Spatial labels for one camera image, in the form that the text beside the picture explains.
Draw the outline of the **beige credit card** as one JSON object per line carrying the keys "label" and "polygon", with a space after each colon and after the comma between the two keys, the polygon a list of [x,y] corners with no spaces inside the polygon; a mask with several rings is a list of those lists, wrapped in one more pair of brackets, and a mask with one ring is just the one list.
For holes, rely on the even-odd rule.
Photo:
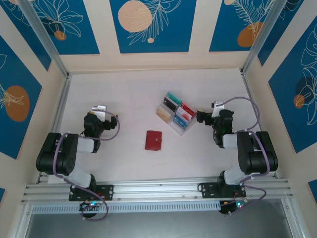
{"label": "beige credit card", "polygon": [[165,121],[166,123],[169,122],[171,114],[168,111],[166,111],[164,108],[159,107],[157,110],[157,114],[163,121]]}

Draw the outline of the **aluminium frame post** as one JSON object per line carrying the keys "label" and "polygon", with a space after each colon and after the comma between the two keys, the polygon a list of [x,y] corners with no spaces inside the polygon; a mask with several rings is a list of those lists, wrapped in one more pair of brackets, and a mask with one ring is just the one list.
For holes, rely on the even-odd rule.
{"label": "aluminium frame post", "polygon": [[44,25],[42,24],[40,18],[38,17],[36,11],[34,10],[34,8],[31,5],[31,3],[28,0],[17,0],[17,3],[19,5],[23,15],[25,16],[25,18],[29,22],[31,28],[33,29],[33,31],[37,35],[37,38],[40,40],[44,49],[46,50],[46,52],[50,56],[51,60],[55,63],[58,71],[60,72],[62,77],[65,80],[67,80],[69,73],[68,73],[65,65],[63,64],[63,62],[59,56],[59,53],[58,53],[56,47],[54,46],[49,34],[47,33]]}
{"label": "aluminium frame post", "polygon": [[258,53],[263,47],[267,37],[269,36],[273,26],[275,25],[280,13],[282,12],[287,0],[274,0],[272,8],[269,10],[265,21],[258,33],[255,41],[247,55],[247,58],[241,68],[241,74],[243,77],[246,76],[250,70],[253,61],[256,59]]}

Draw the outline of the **red card holder wallet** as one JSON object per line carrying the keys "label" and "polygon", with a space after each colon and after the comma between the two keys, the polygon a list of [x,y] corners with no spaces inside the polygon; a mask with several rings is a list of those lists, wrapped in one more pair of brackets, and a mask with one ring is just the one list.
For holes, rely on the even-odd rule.
{"label": "red card holder wallet", "polygon": [[146,133],[145,150],[159,151],[161,150],[162,132],[148,130]]}

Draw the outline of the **clear acrylic card stand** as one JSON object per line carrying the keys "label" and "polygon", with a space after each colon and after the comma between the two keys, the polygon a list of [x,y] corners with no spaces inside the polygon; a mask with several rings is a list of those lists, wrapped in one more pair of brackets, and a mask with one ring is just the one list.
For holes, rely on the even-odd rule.
{"label": "clear acrylic card stand", "polygon": [[[166,124],[168,124],[176,133],[178,133],[179,135],[183,135],[187,130],[190,129],[190,127],[191,127],[191,126],[193,125],[193,123],[195,122],[195,120],[196,120],[196,115],[191,118],[191,120],[188,122],[188,125],[187,125],[186,129],[183,130],[181,127],[179,127],[179,126],[173,121],[173,118],[174,118],[174,116],[175,116],[176,111],[173,112],[171,109],[169,109],[169,108],[163,103],[163,100],[162,100],[161,104],[157,107],[157,110],[158,110],[159,107],[162,107],[162,108],[164,108],[166,111],[168,111],[168,112],[171,114],[170,120],[169,120],[168,123],[166,123],[165,121],[164,121],[164,122],[165,122]],[[196,111],[191,105],[187,104],[186,101],[183,101],[183,100],[182,100],[182,103],[185,103],[187,106],[189,106],[192,110],[194,110],[194,111],[197,113],[197,111]]]}

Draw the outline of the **teal credit card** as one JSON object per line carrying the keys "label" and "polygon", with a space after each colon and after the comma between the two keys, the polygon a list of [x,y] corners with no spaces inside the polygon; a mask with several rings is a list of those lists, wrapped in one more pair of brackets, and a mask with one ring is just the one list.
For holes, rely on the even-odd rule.
{"label": "teal credit card", "polygon": [[179,106],[182,104],[182,99],[170,91],[167,93],[167,97],[170,98],[173,102],[175,102]]}

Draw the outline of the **aluminium side rail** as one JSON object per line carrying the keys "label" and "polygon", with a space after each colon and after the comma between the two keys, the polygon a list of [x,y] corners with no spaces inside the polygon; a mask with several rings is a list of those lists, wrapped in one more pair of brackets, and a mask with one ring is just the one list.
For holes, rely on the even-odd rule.
{"label": "aluminium side rail", "polygon": [[253,132],[252,129],[260,123],[260,109],[254,102],[249,85],[243,77],[248,101],[255,112],[256,122],[253,126],[238,133],[238,156],[239,166],[247,175],[255,177],[265,176],[278,168],[278,158],[272,144],[269,133],[266,131]]}
{"label": "aluminium side rail", "polygon": [[65,110],[65,106],[66,106],[66,102],[67,102],[67,98],[69,94],[69,89],[71,85],[71,79],[72,79],[72,74],[68,73],[67,78],[63,84],[61,94],[58,99],[56,110],[54,112],[51,132],[59,132],[60,130],[60,125],[63,118],[63,114],[64,114],[64,110]]}

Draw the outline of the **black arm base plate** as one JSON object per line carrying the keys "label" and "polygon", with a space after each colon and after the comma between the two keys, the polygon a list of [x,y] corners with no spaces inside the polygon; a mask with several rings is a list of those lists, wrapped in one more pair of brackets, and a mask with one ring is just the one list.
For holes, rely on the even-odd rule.
{"label": "black arm base plate", "polygon": [[[96,185],[94,188],[89,188],[105,201],[112,201],[113,185]],[[95,195],[78,188],[70,187],[69,201],[86,201],[86,200],[99,200]]]}
{"label": "black arm base plate", "polygon": [[239,185],[219,185],[217,182],[200,183],[197,187],[202,198],[236,198],[246,197],[246,191]]}

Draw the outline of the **small controller circuit board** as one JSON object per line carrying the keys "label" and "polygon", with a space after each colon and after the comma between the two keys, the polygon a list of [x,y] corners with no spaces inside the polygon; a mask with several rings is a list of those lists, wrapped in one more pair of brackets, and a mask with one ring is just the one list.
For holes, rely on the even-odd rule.
{"label": "small controller circuit board", "polygon": [[233,200],[233,201],[221,201],[220,202],[220,213],[223,215],[232,215],[240,208],[242,208],[246,203],[247,199],[243,200]]}
{"label": "small controller circuit board", "polygon": [[84,201],[80,203],[79,205],[79,211],[80,212],[89,212],[89,211],[99,211],[99,207],[102,205],[102,203],[97,203],[95,201]]}

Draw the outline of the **white and red credit card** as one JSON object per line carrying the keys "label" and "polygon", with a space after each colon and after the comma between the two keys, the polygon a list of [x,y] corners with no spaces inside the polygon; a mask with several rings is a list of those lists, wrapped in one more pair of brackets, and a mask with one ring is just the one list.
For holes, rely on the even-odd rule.
{"label": "white and red credit card", "polygon": [[184,109],[182,109],[181,107],[179,107],[176,110],[175,115],[178,116],[179,118],[181,118],[186,123],[188,123],[192,118],[192,116],[188,112],[186,112]]}

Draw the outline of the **long aluminium mounting rail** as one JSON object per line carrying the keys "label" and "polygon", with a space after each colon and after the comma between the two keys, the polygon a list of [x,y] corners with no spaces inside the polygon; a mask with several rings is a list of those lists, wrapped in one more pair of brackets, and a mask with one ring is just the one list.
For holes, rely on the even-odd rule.
{"label": "long aluminium mounting rail", "polygon": [[[216,182],[216,177],[175,178],[159,180],[108,181],[99,184],[114,185],[113,202],[170,202],[200,201],[202,195],[197,186],[203,182]],[[273,174],[255,178],[246,182],[247,199],[257,199],[264,189],[266,199],[293,198],[293,192],[285,178],[276,178]],[[28,184],[22,196],[23,204],[68,203],[70,186],[65,183]]]}

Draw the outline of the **black credit card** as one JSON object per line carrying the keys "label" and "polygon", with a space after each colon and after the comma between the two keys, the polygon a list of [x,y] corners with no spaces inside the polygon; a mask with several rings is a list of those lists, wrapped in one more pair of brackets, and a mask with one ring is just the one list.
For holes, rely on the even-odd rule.
{"label": "black credit card", "polygon": [[169,108],[171,109],[173,112],[175,112],[178,108],[178,105],[171,100],[169,97],[165,97],[163,100],[163,103]]}

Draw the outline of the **blue credit card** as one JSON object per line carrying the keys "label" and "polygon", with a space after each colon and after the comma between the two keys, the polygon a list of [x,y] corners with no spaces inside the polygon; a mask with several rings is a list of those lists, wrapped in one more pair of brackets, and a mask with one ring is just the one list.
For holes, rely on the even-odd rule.
{"label": "blue credit card", "polygon": [[186,120],[183,120],[182,118],[180,118],[179,116],[175,115],[173,118],[173,121],[179,126],[181,127],[183,130],[186,129],[188,122]]}

